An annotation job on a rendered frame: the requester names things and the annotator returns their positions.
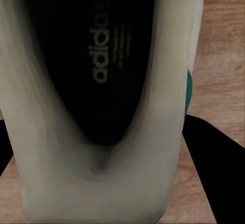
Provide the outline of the gym shoe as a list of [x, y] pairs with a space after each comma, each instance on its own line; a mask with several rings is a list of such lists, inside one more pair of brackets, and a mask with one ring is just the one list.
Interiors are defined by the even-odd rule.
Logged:
[[0, 0], [0, 112], [34, 224], [156, 224], [204, 0]]

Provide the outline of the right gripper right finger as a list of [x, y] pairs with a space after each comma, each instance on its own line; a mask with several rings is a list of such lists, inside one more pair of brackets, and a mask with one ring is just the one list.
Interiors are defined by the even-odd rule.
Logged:
[[245, 224], [245, 148], [188, 114], [182, 134], [217, 224]]

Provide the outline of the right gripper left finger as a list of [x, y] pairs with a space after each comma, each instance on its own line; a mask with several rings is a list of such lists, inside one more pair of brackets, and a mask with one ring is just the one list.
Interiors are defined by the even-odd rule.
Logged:
[[14, 153], [9, 140], [7, 128], [4, 119], [0, 120], [0, 176]]

